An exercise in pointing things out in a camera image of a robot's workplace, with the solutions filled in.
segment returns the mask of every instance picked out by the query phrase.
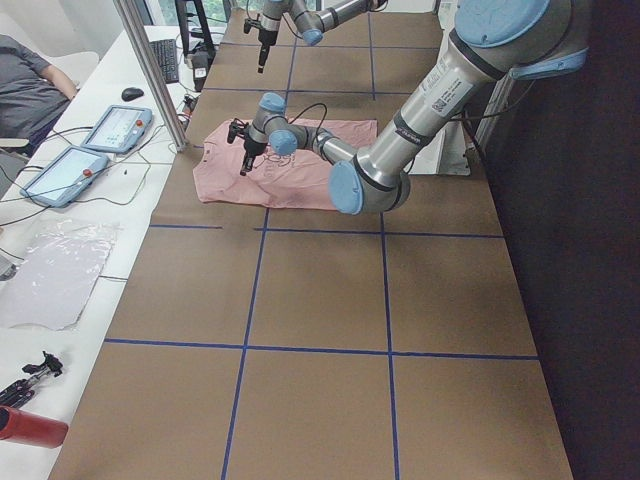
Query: red can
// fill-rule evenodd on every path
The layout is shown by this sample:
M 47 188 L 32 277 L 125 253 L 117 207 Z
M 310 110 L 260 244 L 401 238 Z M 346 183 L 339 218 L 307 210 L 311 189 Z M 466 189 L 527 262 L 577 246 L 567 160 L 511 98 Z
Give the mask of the red can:
M 0 407 L 0 440 L 56 448 L 62 445 L 69 425 L 11 407 Z

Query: black mouse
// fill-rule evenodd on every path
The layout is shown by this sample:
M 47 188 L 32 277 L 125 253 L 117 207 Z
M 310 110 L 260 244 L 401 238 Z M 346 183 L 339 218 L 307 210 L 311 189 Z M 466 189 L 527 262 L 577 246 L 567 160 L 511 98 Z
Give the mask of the black mouse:
M 138 97 L 144 95 L 144 92 L 136 87 L 128 87 L 122 91 L 122 99 L 125 102 L 130 102 L 131 100 L 135 100 Z

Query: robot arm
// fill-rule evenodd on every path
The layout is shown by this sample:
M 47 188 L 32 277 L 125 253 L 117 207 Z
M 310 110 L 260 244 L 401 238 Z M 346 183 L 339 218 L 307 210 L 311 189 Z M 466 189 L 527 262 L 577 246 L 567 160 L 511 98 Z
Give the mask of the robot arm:
M 313 12 L 307 9 L 305 0 L 264 0 L 259 18 L 247 18 L 244 22 L 244 33 L 249 33 L 251 28 L 259 31 L 258 40 L 262 47 L 258 58 L 258 73 L 264 72 L 269 49 L 278 40 L 280 21 L 285 13 L 289 14 L 307 45 L 316 45 L 322 40 L 324 32 L 361 13 L 376 11 L 386 3 L 387 0 L 344 0 L 334 7 Z
M 391 210 L 409 195 L 404 167 L 484 84 L 509 70 L 532 79 L 580 68 L 590 12 L 587 0 L 462 1 L 447 52 L 368 147 L 356 149 L 322 128 L 289 124 L 284 100 L 275 93 L 266 94 L 251 125 L 236 125 L 228 140 L 244 138 L 245 174 L 267 143 L 280 155 L 313 150 L 333 164 L 329 191 L 339 211 Z

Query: tablet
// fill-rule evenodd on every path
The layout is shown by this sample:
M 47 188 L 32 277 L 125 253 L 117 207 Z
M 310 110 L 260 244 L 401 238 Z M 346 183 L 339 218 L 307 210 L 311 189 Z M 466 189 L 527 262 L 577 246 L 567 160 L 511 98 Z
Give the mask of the tablet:
M 111 105 L 84 139 L 82 147 L 96 152 L 126 153 L 142 138 L 152 118 L 148 108 Z
M 36 175 L 20 194 L 34 202 L 64 207 L 100 175 L 109 158 L 99 152 L 70 146 Z

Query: black keyboard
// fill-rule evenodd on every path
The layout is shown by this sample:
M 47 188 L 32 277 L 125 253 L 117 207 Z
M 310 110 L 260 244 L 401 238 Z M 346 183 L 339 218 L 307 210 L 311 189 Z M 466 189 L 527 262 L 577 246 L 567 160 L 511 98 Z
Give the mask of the black keyboard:
M 165 83 L 176 83 L 178 77 L 178 50 L 173 38 L 149 42 L 151 51 L 158 60 L 158 66 L 164 76 Z

